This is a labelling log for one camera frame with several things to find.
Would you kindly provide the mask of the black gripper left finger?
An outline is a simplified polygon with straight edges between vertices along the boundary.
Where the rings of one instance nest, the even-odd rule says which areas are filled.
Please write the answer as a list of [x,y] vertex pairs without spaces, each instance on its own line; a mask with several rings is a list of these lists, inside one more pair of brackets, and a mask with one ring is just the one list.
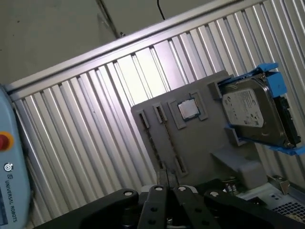
[[52,219],[40,229],[164,229],[166,227],[167,170],[157,173],[157,184],[138,193],[123,188]]

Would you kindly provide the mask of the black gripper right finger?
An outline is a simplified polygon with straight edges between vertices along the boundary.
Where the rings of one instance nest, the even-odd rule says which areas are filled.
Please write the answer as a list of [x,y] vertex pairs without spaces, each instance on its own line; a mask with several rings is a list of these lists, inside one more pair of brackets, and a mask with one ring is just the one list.
[[190,187],[168,172],[168,186],[182,213],[178,219],[192,229],[303,229],[304,223],[259,204],[224,192],[224,182],[212,179]]

